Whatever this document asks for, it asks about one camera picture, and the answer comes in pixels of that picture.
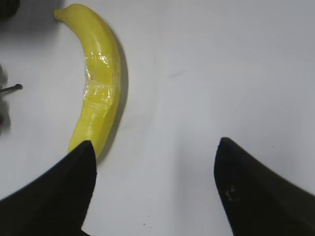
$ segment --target white table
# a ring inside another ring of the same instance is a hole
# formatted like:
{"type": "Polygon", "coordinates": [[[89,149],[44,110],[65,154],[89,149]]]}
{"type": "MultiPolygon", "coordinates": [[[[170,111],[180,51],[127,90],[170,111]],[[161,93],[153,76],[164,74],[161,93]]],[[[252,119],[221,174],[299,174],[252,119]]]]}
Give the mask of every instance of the white table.
{"type": "MultiPolygon", "coordinates": [[[[231,236],[213,178],[222,136],[315,193],[315,1],[77,2],[112,26],[129,83],[87,233],[231,236]]],[[[11,126],[0,135],[0,198],[66,154],[80,115],[83,51],[54,5],[22,0],[1,27],[0,64],[8,85],[24,89],[3,98],[11,126]]]]}

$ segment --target yellow banana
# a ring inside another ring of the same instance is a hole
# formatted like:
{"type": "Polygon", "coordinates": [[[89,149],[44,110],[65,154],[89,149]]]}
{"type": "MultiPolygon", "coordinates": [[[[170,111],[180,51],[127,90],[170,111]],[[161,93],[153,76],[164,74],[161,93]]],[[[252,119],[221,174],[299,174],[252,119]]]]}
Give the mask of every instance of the yellow banana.
{"type": "Polygon", "coordinates": [[[96,157],[99,157],[113,126],[120,97],[121,66],[117,43],[109,26],[84,5],[55,9],[54,16],[75,32],[85,54],[87,82],[83,107],[69,151],[82,141],[91,140],[96,157]]]}

